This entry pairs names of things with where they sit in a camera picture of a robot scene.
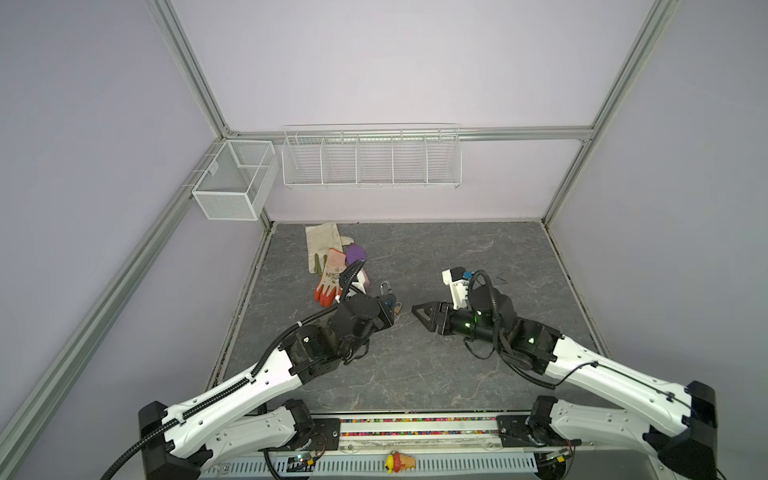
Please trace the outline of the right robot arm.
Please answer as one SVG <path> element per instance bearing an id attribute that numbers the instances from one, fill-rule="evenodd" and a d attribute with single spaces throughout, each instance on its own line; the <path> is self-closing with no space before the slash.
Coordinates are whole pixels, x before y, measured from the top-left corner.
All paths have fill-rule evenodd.
<path id="1" fill-rule="evenodd" d="M 579 443 L 602 443 L 646 453 L 685 479 L 719 478 L 712 387 L 663 381 L 610 360 L 554 327 L 519 316 L 494 287 L 469 292 L 457 306 L 434 301 L 412 312 L 430 332 L 490 344 L 532 384 L 550 391 L 575 385 L 612 405 L 584 407 L 540 396 L 527 417 L 499 421 L 503 445 L 572 451 Z"/>

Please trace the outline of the blue padlock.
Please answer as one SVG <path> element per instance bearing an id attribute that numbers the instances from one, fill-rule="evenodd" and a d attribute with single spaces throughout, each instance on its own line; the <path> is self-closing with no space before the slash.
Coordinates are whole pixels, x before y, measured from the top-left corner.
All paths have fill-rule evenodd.
<path id="1" fill-rule="evenodd" d="M 394 294 L 394 290 L 389 281 L 383 281 L 380 285 L 381 298 L 393 316 L 398 316 L 402 309 L 402 303 L 399 302 Z"/>

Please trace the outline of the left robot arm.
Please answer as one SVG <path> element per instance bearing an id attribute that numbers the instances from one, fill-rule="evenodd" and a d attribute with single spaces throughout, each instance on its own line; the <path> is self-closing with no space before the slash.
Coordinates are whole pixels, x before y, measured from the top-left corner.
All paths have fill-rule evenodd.
<path id="1" fill-rule="evenodd" d="M 305 446 L 315 421 L 303 401 L 258 408 L 364 356 L 371 336 L 393 326 L 396 305 L 393 293 L 355 294 L 291 325 L 224 383 L 174 405 L 143 407 L 138 451 L 146 478 L 196 479 L 242 453 Z"/>

